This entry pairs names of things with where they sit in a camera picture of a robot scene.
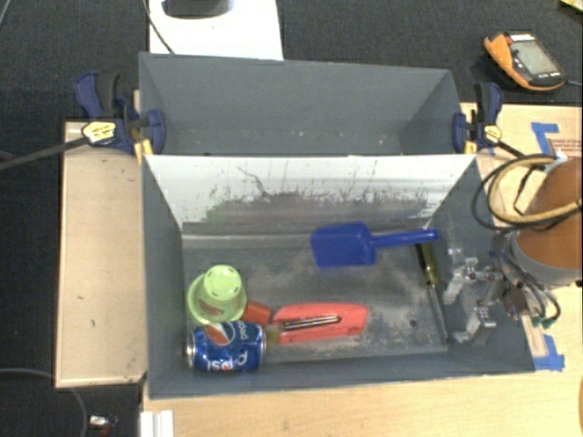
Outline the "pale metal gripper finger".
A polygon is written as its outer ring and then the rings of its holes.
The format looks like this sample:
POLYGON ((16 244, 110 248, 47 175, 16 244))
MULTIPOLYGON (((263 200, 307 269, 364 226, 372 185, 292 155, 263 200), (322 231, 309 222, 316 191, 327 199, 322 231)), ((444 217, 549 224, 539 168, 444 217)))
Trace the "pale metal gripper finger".
POLYGON ((452 336, 456 342, 471 342, 478 338, 480 333, 491 331, 497 327, 496 321, 490 315, 487 306, 477 306, 467 315, 465 328, 455 331, 452 336))
POLYGON ((452 260, 452 274, 443 294, 445 305, 452 305, 462 289, 477 280, 477 257, 468 257, 460 248, 450 248, 448 254, 452 260))

